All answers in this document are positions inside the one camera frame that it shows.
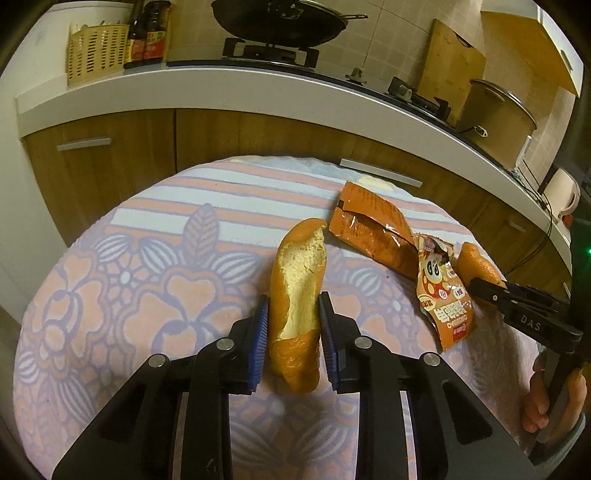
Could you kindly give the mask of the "white kitchen countertop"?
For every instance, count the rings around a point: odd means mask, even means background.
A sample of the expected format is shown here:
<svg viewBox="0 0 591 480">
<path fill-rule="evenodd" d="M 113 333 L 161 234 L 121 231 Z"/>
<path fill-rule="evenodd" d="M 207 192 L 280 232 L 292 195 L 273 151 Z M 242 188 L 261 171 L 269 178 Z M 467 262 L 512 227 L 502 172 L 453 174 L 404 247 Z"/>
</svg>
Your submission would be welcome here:
<svg viewBox="0 0 591 480">
<path fill-rule="evenodd" d="M 301 75 L 228 66 L 139 69 L 69 87 L 63 76 L 15 98 L 21 137 L 58 124 L 146 109 L 208 109 L 304 121 L 421 157 L 474 183 L 549 233 L 564 264 L 570 233 L 552 223 L 532 195 L 458 136 L 363 91 Z"/>
</svg>

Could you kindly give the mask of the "black wok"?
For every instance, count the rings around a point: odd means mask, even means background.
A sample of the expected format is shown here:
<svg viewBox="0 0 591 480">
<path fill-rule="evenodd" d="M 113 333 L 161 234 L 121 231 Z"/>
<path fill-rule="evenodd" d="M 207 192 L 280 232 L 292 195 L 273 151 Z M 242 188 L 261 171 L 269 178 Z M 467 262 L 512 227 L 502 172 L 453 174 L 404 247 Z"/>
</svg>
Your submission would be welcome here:
<svg viewBox="0 0 591 480">
<path fill-rule="evenodd" d="M 345 15 L 315 1 L 217 0 L 214 18 L 242 40 L 294 48 L 311 48 L 334 40 L 353 20 L 367 14 Z"/>
</svg>

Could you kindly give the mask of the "gas stove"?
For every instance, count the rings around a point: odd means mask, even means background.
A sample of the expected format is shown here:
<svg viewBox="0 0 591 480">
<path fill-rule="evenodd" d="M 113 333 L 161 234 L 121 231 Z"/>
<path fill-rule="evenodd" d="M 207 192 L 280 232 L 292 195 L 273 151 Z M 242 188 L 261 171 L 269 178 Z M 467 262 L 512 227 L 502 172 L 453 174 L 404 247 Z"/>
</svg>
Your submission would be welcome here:
<svg viewBox="0 0 591 480">
<path fill-rule="evenodd" d="M 344 52 L 342 58 L 353 60 L 349 67 L 329 62 L 329 54 L 338 48 L 294 49 L 237 38 L 224 41 L 221 57 L 215 59 L 180 59 L 166 63 L 169 67 L 238 67 L 290 73 L 305 78 L 331 83 L 342 88 L 367 94 L 389 104 L 401 107 L 414 115 L 445 130 L 452 131 L 451 103 L 437 95 L 434 100 L 417 92 L 417 89 L 396 73 L 394 68 L 370 60 L 362 65 L 363 56 L 356 52 Z"/>
</svg>

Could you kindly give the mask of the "wooden lower cabinets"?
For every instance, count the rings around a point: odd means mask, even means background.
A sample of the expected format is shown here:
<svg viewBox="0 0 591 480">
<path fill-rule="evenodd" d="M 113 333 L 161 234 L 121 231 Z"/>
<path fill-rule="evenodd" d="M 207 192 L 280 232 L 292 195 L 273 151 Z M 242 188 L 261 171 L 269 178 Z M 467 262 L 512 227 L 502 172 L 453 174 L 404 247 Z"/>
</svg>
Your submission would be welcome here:
<svg viewBox="0 0 591 480">
<path fill-rule="evenodd" d="M 89 117 L 24 137 L 35 179 L 71 245 L 122 201 L 194 165 L 235 155 L 358 161 L 420 181 L 409 187 L 467 227 L 513 283 L 564 298 L 571 275 L 544 230 L 475 182 L 409 152 L 303 121 L 204 109 Z"/>
</svg>

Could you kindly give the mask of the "sauce bottles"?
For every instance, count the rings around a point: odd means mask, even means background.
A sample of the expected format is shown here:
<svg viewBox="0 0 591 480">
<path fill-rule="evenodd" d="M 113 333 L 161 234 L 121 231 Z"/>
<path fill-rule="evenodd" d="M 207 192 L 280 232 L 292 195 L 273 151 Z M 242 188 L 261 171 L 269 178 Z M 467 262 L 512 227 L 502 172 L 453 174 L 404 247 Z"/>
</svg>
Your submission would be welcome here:
<svg viewBox="0 0 591 480">
<path fill-rule="evenodd" d="M 161 63 L 167 48 L 170 1 L 136 1 L 124 47 L 123 68 Z"/>
</svg>

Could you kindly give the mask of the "dark orange foil wrapper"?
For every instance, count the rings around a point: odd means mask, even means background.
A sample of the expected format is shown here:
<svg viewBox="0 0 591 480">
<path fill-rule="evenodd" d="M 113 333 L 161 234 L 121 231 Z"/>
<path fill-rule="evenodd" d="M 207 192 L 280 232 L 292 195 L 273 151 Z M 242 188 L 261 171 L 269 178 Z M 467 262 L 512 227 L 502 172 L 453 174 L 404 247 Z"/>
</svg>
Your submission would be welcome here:
<svg viewBox="0 0 591 480">
<path fill-rule="evenodd" d="M 329 222 L 329 231 L 394 272 L 418 278 L 418 250 L 410 226 L 393 203 L 346 182 Z"/>
</svg>

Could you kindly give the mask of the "yellow plastic basket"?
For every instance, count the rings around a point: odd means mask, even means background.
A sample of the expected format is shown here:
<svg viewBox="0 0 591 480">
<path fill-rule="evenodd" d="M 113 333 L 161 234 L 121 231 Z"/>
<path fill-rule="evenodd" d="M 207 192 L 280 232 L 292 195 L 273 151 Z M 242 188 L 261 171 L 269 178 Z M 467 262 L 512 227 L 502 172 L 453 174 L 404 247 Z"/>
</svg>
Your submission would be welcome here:
<svg viewBox="0 0 591 480">
<path fill-rule="evenodd" d="M 94 81 L 123 69 L 129 26 L 105 24 L 69 26 L 66 77 L 69 87 Z"/>
</svg>

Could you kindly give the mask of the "white electric kettle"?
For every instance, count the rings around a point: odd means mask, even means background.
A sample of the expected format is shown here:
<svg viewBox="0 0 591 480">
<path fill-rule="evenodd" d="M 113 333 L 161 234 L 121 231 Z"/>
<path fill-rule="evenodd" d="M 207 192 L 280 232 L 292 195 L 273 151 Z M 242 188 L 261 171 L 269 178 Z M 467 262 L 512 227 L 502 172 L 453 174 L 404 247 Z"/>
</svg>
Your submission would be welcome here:
<svg viewBox="0 0 591 480">
<path fill-rule="evenodd" d="M 556 170 L 544 189 L 555 222 L 572 214 L 580 201 L 580 186 L 563 168 Z"/>
</svg>

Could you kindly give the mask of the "orange snack wrapper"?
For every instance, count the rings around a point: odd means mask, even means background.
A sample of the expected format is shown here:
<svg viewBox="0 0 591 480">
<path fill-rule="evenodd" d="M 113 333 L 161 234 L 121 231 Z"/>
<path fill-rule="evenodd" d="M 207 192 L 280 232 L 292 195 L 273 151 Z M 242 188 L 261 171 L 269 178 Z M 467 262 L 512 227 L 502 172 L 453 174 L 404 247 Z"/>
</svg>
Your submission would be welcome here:
<svg viewBox="0 0 591 480">
<path fill-rule="evenodd" d="M 427 234 L 417 234 L 415 243 L 417 298 L 437 331 L 441 349 L 447 351 L 473 331 L 472 299 L 452 266 L 451 245 Z"/>
</svg>

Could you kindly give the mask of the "orange peel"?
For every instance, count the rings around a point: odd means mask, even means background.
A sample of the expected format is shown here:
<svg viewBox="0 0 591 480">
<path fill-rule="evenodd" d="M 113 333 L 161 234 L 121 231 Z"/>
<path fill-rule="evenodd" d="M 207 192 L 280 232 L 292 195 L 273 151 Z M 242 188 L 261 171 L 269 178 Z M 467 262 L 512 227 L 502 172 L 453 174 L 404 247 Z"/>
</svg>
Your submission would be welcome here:
<svg viewBox="0 0 591 480">
<path fill-rule="evenodd" d="M 453 264 L 456 274 L 460 277 L 463 285 L 469 289 L 474 279 L 480 279 L 494 284 L 501 290 L 506 284 L 498 269 L 484 256 L 479 248 L 470 242 L 464 242 L 460 254 Z"/>
</svg>

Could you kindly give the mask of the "upper wall cabinet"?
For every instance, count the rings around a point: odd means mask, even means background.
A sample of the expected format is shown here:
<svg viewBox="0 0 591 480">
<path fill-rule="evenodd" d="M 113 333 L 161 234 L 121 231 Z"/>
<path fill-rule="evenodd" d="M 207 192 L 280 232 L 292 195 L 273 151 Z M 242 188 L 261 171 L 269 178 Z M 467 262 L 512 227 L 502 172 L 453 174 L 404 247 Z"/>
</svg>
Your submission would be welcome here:
<svg viewBox="0 0 591 480">
<path fill-rule="evenodd" d="M 483 1 L 481 15 L 498 24 L 534 72 L 579 97 L 584 63 L 553 18 L 534 1 Z"/>
</svg>

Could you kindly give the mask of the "patterned pink tablecloth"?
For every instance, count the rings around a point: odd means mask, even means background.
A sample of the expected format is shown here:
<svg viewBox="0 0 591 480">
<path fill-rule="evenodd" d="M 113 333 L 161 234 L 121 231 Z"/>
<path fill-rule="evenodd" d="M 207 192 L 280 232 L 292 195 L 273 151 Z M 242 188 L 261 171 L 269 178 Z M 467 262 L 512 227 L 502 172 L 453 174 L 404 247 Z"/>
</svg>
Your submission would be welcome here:
<svg viewBox="0 0 591 480">
<path fill-rule="evenodd" d="M 233 157 L 184 170 L 92 225 L 62 256 L 22 320 L 14 407 L 24 450 L 41 474 L 152 353 L 197 353 L 249 317 L 269 289 L 276 248 L 308 218 L 329 222 L 346 181 L 388 199 L 415 233 L 479 246 L 441 207 L 393 184 L 311 159 Z M 335 311 L 396 353 L 419 357 L 438 341 L 416 287 L 329 235 L 322 289 Z M 475 307 L 476 329 L 443 353 L 518 445 L 535 342 Z M 236 479 L 353 479 L 359 396 L 322 377 L 307 396 L 264 379 L 232 397 Z"/>
</svg>

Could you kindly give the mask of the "wooden cutting board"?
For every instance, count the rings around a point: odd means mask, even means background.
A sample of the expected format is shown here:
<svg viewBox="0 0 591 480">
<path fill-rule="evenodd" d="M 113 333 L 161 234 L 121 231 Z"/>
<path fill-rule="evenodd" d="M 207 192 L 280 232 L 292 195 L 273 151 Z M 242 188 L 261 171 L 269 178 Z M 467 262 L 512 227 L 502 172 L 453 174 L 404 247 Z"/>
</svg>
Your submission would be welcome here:
<svg viewBox="0 0 591 480">
<path fill-rule="evenodd" d="M 468 97 L 472 79 L 483 77 L 486 57 L 438 19 L 432 22 L 429 48 L 418 94 L 430 101 L 448 102 L 447 122 L 455 126 Z"/>
</svg>

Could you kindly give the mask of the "large pomelo peel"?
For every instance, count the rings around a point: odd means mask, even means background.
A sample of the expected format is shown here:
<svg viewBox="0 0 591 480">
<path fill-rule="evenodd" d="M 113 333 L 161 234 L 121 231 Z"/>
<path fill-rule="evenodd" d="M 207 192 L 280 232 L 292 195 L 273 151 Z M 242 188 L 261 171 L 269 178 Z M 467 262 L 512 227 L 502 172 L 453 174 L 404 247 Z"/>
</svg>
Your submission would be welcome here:
<svg viewBox="0 0 591 480">
<path fill-rule="evenodd" d="M 325 227 L 318 218 L 297 223 L 277 248 L 270 274 L 270 365 L 294 394 L 311 393 L 320 381 L 318 296 L 327 267 Z"/>
</svg>

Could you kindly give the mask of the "large steel pot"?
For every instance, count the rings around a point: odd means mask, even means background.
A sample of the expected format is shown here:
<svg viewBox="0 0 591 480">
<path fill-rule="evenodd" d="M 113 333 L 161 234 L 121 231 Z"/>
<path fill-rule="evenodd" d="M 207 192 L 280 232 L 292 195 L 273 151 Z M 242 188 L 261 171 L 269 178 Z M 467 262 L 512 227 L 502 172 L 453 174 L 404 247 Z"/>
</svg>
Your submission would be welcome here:
<svg viewBox="0 0 591 480">
<path fill-rule="evenodd" d="M 484 79 L 470 81 L 456 129 L 504 169 L 517 168 L 537 128 L 535 117 L 511 91 Z"/>
</svg>

